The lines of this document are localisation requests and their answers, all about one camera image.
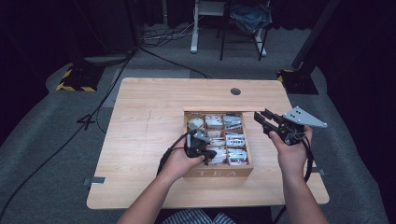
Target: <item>stand base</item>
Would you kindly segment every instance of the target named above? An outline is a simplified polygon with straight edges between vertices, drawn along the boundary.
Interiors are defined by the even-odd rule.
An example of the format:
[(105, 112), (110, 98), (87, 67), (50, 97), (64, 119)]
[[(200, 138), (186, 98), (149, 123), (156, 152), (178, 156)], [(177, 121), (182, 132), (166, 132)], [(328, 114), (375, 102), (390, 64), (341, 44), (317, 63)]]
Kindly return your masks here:
[(89, 66), (81, 69), (71, 65), (64, 73), (56, 90), (97, 91), (97, 85), (104, 71), (103, 66)]
[(276, 77), (277, 80), (282, 82), (286, 93), (318, 95), (318, 90), (312, 78), (300, 76), (298, 70), (282, 69), (277, 71)]

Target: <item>wooden box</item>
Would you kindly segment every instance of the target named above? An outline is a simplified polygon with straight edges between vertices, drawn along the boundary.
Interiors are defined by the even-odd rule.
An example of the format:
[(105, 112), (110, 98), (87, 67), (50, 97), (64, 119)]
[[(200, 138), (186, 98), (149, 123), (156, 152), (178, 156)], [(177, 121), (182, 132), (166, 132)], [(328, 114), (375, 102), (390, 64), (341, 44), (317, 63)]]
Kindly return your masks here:
[(212, 140), (206, 148), (218, 152), (212, 161), (206, 161), (193, 167), (185, 177), (250, 175), (253, 170), (253, 160), (242, 113), (185, 111), (184, 121), (185, 132), (189, 129), (190, 122), (202, 123), (200, 130)]

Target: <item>person's left hand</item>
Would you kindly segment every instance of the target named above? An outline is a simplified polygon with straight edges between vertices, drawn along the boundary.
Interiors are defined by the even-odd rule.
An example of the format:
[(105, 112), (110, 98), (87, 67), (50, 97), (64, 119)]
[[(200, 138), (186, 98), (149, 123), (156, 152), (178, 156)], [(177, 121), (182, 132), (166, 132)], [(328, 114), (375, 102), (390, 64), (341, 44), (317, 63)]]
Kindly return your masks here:
[(189, 158), (184, 151), (185, 143), (186, 138), (184, 137), (175, 145), (174, 150), (171, 152), (171, 155), (160, 172), (160, 175), (166, 176), (170, 181), (177, 181), (192, 167), (198, 165), (205, 159), (205, 156)]

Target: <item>striped clothing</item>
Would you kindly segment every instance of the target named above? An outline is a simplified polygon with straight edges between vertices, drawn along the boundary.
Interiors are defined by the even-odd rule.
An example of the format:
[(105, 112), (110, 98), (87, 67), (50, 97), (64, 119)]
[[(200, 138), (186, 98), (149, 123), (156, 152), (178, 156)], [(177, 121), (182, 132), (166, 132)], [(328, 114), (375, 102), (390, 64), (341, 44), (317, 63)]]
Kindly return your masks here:
[(236, 224), (223, 213), (219, 213), (212, 221), (202, 209), (192, 208), (177, 212), (167, 218), (163, 224)]

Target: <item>light wood surface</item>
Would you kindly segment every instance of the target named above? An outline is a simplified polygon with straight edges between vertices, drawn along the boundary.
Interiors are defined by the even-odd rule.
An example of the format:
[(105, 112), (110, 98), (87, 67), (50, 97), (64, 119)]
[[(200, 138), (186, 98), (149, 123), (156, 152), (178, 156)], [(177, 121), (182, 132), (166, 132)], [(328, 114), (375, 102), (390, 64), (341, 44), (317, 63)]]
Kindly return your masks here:
[[(232, 95), (231, 89), (241, 90)], [(283, 114), (291, 109), (282, 84), (268, 80), (125, 78), (109, 123), (87, 205), (92, 209), (127, 208), (153, 180), (161, 157), (182, 134), (184, 110), (234, 108)], [(165, 208), (284, 204), (276, 149), (244, 112), (254, 169), (249, 177), (184, 177), (170, 189)], [(319, 174), (308, 181), (318, 203), (329, 195)]]

